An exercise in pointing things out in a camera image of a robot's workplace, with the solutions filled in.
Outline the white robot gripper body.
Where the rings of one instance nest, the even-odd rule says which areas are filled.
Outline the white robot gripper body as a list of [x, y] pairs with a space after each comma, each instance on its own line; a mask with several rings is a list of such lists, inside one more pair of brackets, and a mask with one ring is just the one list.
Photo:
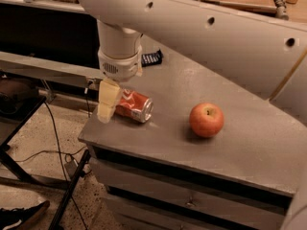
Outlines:
[[115, 59], [107, 56], [102, 50], [98, 51], [100, 70], [108, 78], [117, 81], [129, 81], [135, 76], [142, 75], [142, 47], [139, 46], [131, 57]]

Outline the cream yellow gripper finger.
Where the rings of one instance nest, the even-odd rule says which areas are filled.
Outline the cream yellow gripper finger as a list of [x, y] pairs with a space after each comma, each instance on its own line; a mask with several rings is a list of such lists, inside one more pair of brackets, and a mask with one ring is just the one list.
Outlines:
[[100, 82], [97, 115], [102, 123], [107, 124], [110, 121], [122, 93], [123, 90], [116, 81], [104, 79]]

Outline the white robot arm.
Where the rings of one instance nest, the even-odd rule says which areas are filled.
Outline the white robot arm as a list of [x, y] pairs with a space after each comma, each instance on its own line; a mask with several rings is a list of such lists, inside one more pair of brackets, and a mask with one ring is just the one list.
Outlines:
[[194, 0], [79, 0], [112, 53], [136, 31], [166, 62], [131, 87], [143, 126], [81, 132], [105, 202], [138, 230], [307, 230], [306, 43], [301, 24]]

